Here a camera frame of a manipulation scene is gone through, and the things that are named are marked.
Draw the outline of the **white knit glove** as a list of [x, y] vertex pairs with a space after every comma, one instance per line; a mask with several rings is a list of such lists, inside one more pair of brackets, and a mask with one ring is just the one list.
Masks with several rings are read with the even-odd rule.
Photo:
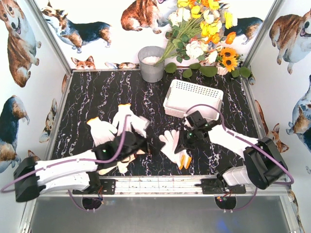
[[96, 147], [113, 141], [118, 132], [115, 126], [107, 121], [101, 121], [98, 117], [88, 120], [87, 125], [90, 126], [90, 133]]
[[123, 130], [132, 132], [132, 129], [134, 129], [135, 132], [146, 138], [146, 132], [138, 128], [138, 116], [133, 113], [131, 104], [129, 103], [118, 106], [118, 111], [113, 117], [112, 125], [118, 130], [117, 136], [120, 136]]

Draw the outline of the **yellow dotted knit glove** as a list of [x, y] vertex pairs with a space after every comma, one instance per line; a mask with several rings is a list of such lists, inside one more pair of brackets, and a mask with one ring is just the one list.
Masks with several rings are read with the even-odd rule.
[[179, 131], [166, 130], [164, 134], [159, 136], [159, 140], [165, 145], [162, 147], [161, 152], [166, 155], [173, 163], [177, 164], [178, 168], [188, 169], [191, 163], [191, 157], [188, 155], [186, 150], [181, 152], [175, 152], [177, 143], [179, 140]]

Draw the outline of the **white plastic storage basket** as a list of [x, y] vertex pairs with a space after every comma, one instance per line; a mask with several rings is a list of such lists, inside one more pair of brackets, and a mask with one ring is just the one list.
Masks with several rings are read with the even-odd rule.
[[163, 102], [165, 114], [183, 118], [184, 114], [199, 111], [208, 121], [217, 120], [223, 102], [223, 91], [203, 85], [174, 79]]

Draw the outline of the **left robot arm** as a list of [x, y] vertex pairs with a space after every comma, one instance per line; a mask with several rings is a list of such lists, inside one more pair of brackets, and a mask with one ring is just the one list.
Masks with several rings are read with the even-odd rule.
[[41, 194], [74, 190], [79, 194], [95, 194], [103, 189], [98, 171], [123, 163], [137, 154], [158, 152], [165, 144], [155, 134], [143, 137], [125, 132], [113, 141], [81, 154], [51, 161], [24, 159], [14, 172], [16, 202], [27, 202]]

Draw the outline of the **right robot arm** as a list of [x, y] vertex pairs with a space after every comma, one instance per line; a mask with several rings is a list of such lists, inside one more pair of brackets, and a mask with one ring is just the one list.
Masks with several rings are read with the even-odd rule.
[[207, 121], [199, 111], [184, 115], [183, 126], [174, 142], [174, 152], [193, 150], [199, 141], [217, 144], [244, 160], [242, 166], [226, 168], [221, 178], [228, 186], [252, 184], [266, 189], [288, 174], [288, 168], [273, 140], [251, 138], [222, 124], [220, 119]]

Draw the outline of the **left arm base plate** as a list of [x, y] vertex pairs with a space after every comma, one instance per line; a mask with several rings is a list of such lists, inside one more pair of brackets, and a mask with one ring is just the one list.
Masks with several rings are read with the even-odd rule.
[[114, 195], [116, 189], [115, 179], [100, 179], [100, 185], [98, 187], [89, 187], [86, 190], [79, 191], [73, 190], [74, 195]]

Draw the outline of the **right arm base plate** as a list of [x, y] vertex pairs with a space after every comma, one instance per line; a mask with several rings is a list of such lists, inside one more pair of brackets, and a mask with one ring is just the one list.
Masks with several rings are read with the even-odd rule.
[[203, 194], [226, 194], [230, 191], [233, 194], [245, 194], [244, 185], [225, 186], [223, 182], [217, 179], [201, 179], [201, 189]]

